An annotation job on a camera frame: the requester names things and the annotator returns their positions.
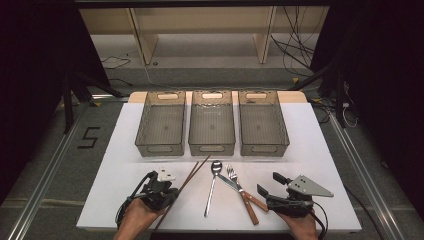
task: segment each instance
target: plastic storage container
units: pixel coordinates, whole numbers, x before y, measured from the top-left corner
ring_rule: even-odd
[[[135,145],[143,157],[184,155],[185,92],[148,92]]]
[[[290,144],[276,91],[239,91],[242,156],[282,157]]]
[[[193,156],[232,156],[235,145],[231,91],[194,91],[188,143]]]

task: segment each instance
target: metal spoon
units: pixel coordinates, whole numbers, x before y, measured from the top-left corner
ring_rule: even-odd
[[[211,190],[209,192],[208,203],[206,204],[206,209],[205,209],[205,214],[204,214],[205,217],[208,217],[209,207],[211,205],[213,187],[215,185],[215,179],[216,179],[216,176],[218,176],[218,174],[221,172],[221,170],[222,170],[222,162],[219,161],[219,160],[213,161],[212,164],[211,164],[211,171],[212,171],[212,174],[213,174],[213,179],[212,179]]]

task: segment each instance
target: human hand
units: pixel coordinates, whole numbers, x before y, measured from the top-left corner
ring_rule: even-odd
[[[114,239],[135,239],[140,233],[148,229],[164,212],[165,209],[154,211],[147,207],[140,198],[135,198],[125,210],[121,225]]]
[[[276,214],[281,217],[289,226],[291,232],[297,240],[316,240],[318,239],[316,233],[315,219],[308,214],[304,218],[292,218],[282,213]]]

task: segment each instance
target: metal fork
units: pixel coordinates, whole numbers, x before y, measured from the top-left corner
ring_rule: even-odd
[[[250,219],[252,220],[253,225],[258,224],[259,220],[256,217],[255,212],[253,211],[252,205],[250,205],[249,197],[246,195],[246,192],[240,186],[236,172],[234,171],[233,167],[229,164],[225,166],[225,169],[227,170],[228,177],[231,179],[231,181],[237,184],[238,191],[241,195],[241,198],[243,199],[244,205],[246,206],[247,212],[249,213],[249,216],[250,216]]]

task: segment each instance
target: chopstick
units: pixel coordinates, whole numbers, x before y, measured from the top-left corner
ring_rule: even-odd
[[[190,182],[190,180],[194,177],[194,175],[196,175],[196,173],[200,170],[200,168],[203,166],[203,164],[205,164],[205,162],[211,157],[211,155],[207,156],[205,160],[203,160],[202,164],[200,164],[200,166],[196,169],[197,165],[199,164],[199,162],[196,162],[196,165],[194,165],[193,169],[191,169],[190,173],[188,174],[186,180],[184,181],[183,185],[181,186],[180,190],[178,190],[178,193],[181,194],[181,192],[183,191],[184,187],[187,185],[188,182]],[[160,224],[162,223],[163,219],[166,217],[166,215],[168,214],[169,210],[172,208],[174,204],[170,205],[166,210],[165,213],[162,215],[161,219],[159,220],[158,224],[155,227],[155,232],[158,230]]]

